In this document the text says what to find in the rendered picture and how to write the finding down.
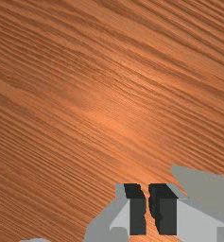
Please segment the pale grey cabinet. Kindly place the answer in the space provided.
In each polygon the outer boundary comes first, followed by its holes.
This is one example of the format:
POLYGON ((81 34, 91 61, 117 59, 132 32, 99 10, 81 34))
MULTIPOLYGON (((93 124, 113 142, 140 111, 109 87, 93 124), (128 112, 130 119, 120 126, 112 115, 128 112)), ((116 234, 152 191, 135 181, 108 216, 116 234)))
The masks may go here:
POLYGON ((171 173, 201 212, 224 223, 224 176, 179 165, 171 173))

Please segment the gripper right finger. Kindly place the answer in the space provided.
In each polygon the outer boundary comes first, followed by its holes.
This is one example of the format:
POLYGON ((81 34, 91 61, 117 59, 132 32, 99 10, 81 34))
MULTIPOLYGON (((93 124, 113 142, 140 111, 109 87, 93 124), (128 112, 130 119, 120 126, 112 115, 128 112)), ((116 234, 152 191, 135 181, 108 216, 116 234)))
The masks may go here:
POLYGON ((224 217, 203 211, 173 183, 148 186, 149 211, 160 235, 181 242, 224 242, 224 217))

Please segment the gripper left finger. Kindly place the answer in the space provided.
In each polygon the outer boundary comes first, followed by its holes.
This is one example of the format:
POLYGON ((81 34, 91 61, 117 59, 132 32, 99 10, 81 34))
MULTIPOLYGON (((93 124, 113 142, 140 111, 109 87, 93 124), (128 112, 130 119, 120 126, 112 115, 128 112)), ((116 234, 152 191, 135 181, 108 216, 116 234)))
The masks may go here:
POLYGON ((137 183, 117 183, 115 199, 92 220, 84 242, 129 242, 146 234, 146 197, 137 183))

